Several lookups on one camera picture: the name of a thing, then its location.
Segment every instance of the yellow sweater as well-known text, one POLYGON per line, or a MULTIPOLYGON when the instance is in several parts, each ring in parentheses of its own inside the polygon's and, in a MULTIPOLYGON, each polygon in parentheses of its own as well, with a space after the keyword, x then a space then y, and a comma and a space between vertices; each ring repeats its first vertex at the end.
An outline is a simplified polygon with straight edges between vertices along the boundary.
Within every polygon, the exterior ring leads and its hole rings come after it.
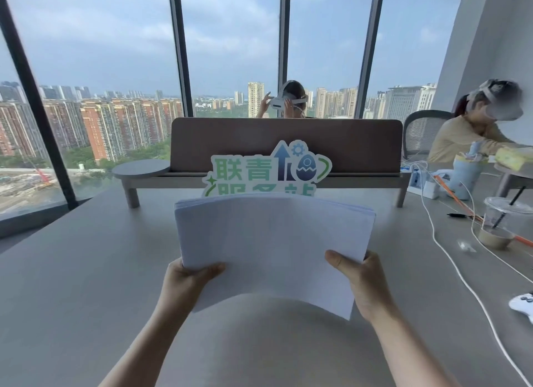
POLYGON ((468 152, 474 141, 483 141, 480 152, 491 155, 503 146, 514 144, 505 137, 498 126, 489 125, 482 136, 477 134, 463 116, 443 124, 431 146, 428 162, 452 162, 459 152, 468 152))

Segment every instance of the tissue box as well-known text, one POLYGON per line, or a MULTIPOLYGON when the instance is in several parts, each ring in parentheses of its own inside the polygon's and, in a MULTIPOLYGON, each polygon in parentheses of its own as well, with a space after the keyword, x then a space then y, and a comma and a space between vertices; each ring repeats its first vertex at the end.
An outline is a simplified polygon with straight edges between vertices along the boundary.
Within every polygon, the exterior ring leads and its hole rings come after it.
POLYGON ((500 148, 496 153, 496 162, 514 171, 533 168, 533 147, 500 148))

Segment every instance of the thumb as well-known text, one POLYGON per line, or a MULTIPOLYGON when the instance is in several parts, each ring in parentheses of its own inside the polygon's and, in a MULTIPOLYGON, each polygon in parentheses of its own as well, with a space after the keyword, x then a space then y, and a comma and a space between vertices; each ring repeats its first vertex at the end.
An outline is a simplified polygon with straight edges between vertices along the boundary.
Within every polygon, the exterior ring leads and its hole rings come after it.
POLYGON ((207 282, 216 278, 219 274, 224 272, 226 265, 224 263, 215 263, 206 268, 200 270, 195 277, 202 285, 206 285, 207 282))
POLYGON ((353 276, 354 272, 359 270, 360 264, 356 261, 346 258, 344 255, 338 252, 328 249, 325 254, 326 261, 341 272, 347 278, 353 276))

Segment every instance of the upward arrow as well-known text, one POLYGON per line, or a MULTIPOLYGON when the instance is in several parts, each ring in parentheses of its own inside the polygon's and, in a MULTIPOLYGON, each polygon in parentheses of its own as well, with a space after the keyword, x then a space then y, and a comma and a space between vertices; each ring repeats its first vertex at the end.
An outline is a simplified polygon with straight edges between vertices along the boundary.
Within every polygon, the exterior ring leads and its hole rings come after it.
POLYGON ((290 157, 287 149, 282 145, 274 155, 278 159, 278 181, 285 180, 285 160, 290 157))

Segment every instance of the white paper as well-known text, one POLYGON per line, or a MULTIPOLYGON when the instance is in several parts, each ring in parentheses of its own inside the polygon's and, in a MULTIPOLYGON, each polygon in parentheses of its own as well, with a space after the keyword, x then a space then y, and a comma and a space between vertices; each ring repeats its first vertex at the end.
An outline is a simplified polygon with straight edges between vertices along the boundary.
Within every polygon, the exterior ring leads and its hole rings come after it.
POLYGON ((325 260, 334 249, 356 261, 366 252, 375 213, 283 193, 245 193, 176 204, 183 264, 226 262, 194 311, 244 293, 302 300, 349 318, 348 280, 325 260))

